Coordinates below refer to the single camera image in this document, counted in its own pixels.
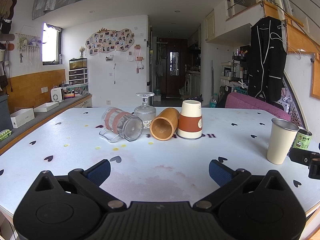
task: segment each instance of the water bottle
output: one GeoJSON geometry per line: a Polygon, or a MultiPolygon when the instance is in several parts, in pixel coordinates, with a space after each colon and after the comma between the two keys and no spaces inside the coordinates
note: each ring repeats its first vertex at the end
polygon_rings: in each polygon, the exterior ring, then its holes
{"type": "Polygon", "coordinates": [[[218,102],[218,94],[214,93],[213,97],[210,99],[210,107],[215,108],[218,102]]]}

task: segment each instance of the glass mug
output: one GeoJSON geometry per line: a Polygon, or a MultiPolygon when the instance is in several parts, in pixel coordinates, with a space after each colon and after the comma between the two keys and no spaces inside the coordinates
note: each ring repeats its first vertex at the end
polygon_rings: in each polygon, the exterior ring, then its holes
{"type": "Polygon", "coordinates": [[[117,142],[121,137],[127,141],[135,141],[143,131],[142,120],[116,107],[109,107],[102,115],[105,128],[100,135],[110,143],[117,142]]]}

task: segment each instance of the green can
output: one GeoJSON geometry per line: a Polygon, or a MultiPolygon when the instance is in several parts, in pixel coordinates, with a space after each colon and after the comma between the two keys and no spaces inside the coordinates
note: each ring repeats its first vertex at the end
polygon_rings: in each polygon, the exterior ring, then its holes
{"type": "Polygon", "coordinates": [[[299,127],[297,136],[293,143],[293,148],[298,148],[302,150],[307,150],[311,142],[312,133],[303,127],[299,127]]]}

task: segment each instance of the white table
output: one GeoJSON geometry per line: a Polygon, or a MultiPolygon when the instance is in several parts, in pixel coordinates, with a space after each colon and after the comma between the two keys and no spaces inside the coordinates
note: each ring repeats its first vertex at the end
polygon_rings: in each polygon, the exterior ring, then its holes
{"type": "MultiPolygon", "coordinates": [[[[133,111],[133,107],[122,109],[133,111]]],[[[157,114],[163,109],[158,107],[157,114]]],[[[104,108],[69,109],[1,155],[2,209],[14,214],[42,170],[66,175],[72,169],[85,170],[115,156],[120,156],[122,161],[111,162],[111,175],[100,187],[127,206],[131,201],[190,201],[192,205],[219,187],[208,172],[210,161],[219,156],[228,159],[224,164],[231,169],[245,168],[253,175],[278,170],[305,211],[320,201],[320,180],[308,177],[307,166],[293,163],[289,157],[282,165],[266,159],[274,117],[268,112],[203,108],[205,137],[198,140],[177,137],[158,141],[142,135],[133,142],[121,139],[112,144],[100,137],[101,128],[96,128],[101,125],[104,111],[104,108]],[[48,156],[53,156],[52,161],[44,160],[48,156]],[[295,187],[293,180],[302,185],[295,187]]],[[[309,149],[319,152],[315,142],[311,142],[309,149]]]]}

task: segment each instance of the window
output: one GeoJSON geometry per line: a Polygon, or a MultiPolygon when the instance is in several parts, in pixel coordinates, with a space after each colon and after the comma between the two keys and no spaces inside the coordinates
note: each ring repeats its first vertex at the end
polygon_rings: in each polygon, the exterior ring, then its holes
{"type": "Polygon", "coordinates": [[[59,64],[59,54],[61,53],[61,29],[43,25],[42,36],[42,63],[43,65],[59,64]]]}

